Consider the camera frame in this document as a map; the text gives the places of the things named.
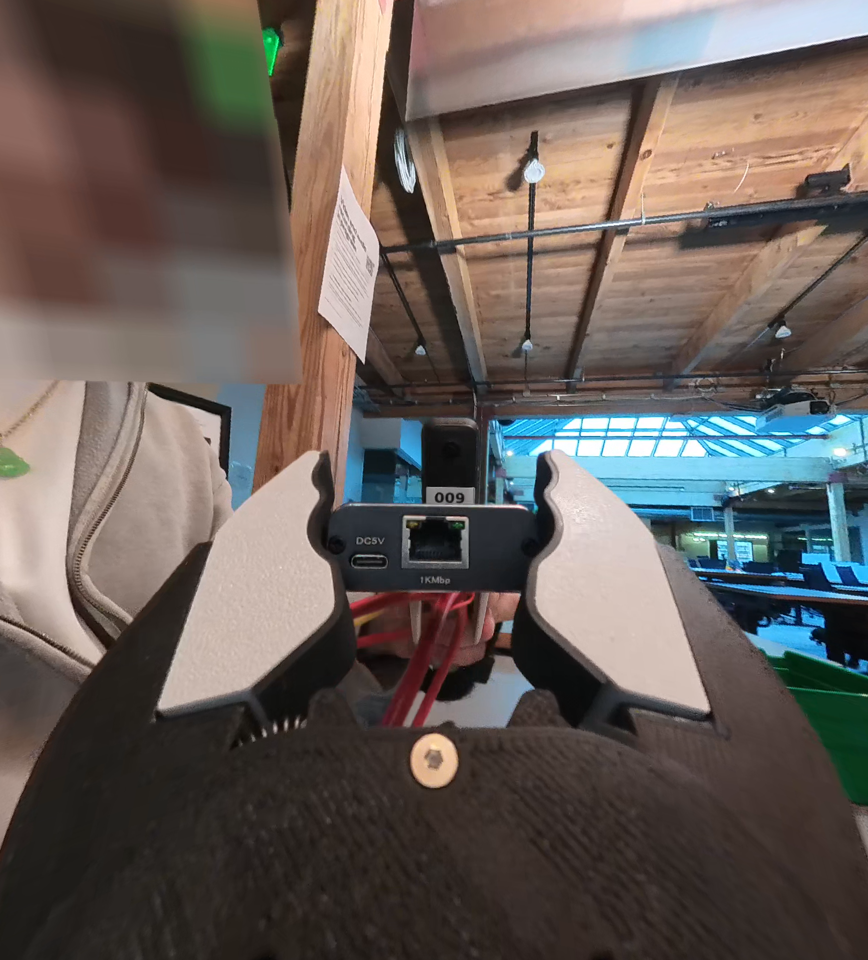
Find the white paper notice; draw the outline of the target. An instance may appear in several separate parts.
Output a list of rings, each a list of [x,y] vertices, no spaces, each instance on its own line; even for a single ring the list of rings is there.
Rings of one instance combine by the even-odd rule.
[[[318,312],[343,338],[361,363],[367,358],[379,260],[377,235],[342,167],[324,260]]]

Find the white ceiling projector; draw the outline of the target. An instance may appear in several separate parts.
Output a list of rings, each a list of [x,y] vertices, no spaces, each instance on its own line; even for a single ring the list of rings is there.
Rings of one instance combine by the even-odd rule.
[[[759,420],[767,424],[780,420],[807,419],[823,421],[833,416],[835,408],[811,390],[783,388],[765,398]]]

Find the person's white shirt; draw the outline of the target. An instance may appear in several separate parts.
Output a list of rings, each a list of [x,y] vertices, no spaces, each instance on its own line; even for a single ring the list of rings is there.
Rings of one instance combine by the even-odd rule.
[[[103,644],[67,577],[84,395],[82,381],[0,378],[0,587],[16,619],[93,665]]]

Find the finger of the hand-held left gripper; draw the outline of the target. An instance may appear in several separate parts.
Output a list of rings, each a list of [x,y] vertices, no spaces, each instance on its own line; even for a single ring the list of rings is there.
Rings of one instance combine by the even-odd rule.
[[[491,612],[489,593],[478,593],[470,604],[459,612],[459,626],[464,630],[457,648],[457,658],[482,658],[491,639]]]
[[[436,593],[418,593],[406,604],[406,638],[401,641],[402,659],[407,666],[410,665],[417,652],[418,646],[423,639],[425,631],[426,612],[432,604],[436,605],[438,594]]]

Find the black framed wall picture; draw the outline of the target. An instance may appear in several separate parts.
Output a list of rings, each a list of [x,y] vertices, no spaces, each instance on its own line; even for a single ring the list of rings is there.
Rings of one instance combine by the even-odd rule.
[[[232,408],[216,400],[204,398],[186,390],[150,383],[149,391],[166,402],[186,408],[200,427],[200,431],[217,453],[220,466],[229,473]]]

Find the wooden post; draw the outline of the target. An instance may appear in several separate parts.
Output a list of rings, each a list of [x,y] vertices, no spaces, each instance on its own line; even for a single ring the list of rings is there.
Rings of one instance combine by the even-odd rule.
[[[342,500],[358,361],[318,307],[343,172],[361,209],[371,210],[394,3],[260,2],[259,7],[264,25],[294,25],[308,44],[301,45],[307,69],[290,212],[302,379],[267,387],[254,487],[302,454],[326,451]]]

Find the green plastic bin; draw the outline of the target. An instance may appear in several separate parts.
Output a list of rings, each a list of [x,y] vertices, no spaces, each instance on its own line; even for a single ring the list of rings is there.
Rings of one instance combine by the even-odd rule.
[[[868,676],[797,652],[766,659],[829,753],[848,798],[868,807]]]

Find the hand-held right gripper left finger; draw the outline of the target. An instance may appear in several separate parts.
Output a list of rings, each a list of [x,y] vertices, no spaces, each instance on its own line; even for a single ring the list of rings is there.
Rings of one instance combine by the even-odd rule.
[[[337,558],[324,546],[334,505],[328,453],[309,451],[262,486],[215,535],[157,712],[244,705],[302,718],[356,656]]]

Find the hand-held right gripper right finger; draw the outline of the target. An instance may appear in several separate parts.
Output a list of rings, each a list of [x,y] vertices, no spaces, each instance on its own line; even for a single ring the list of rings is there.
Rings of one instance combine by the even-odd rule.
[[[536,463],[540,548],[516,610],[516,665],[575,729],[630,711],[705,722],[712,708],[656,542],[562,451]]]

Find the black ethernet splitter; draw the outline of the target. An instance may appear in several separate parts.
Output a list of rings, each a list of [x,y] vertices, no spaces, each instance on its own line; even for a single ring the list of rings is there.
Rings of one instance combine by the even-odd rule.
[[[519,506],[350,503],[324,545],[349,593],[516,593],[539,537]]]

